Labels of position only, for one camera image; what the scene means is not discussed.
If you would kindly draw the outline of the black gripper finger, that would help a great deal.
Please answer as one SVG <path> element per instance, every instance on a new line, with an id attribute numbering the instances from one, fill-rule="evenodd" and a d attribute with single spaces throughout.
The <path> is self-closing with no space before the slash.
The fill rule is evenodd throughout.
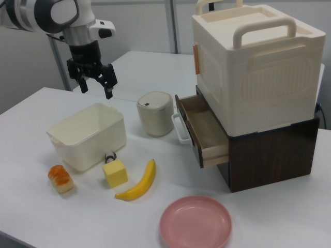
<path id="1" fill-rule="evenodd" d="M 88 86 L 85 80 L 84 66 L 75 62 L 73 59 L 67 60 L 67 68 L 69 76 L 74 79 L 80 86 L 81 92 L 84 94 L 88 91 Z"/>
<path id="2" fill-rule="evenodd" d="M 117 84 L 117 77 L 112 64 L 98 65 L 97 82 L 104 88 L 104 93 L 107 99 L 113 97 L 112 90 Z"/>

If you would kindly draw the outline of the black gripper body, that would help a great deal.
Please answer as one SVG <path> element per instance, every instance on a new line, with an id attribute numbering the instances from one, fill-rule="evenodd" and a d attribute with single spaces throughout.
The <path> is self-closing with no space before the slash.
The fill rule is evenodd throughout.
<path id="1" fill-rule="evenodd" d="M 102 63 L 98 41 L 86 45 L 70 45 L 72 58 L 68 60 L 68 72 L 71 78 L 80 78 L 82 74 L 96 78 L 100 76 Z"/>

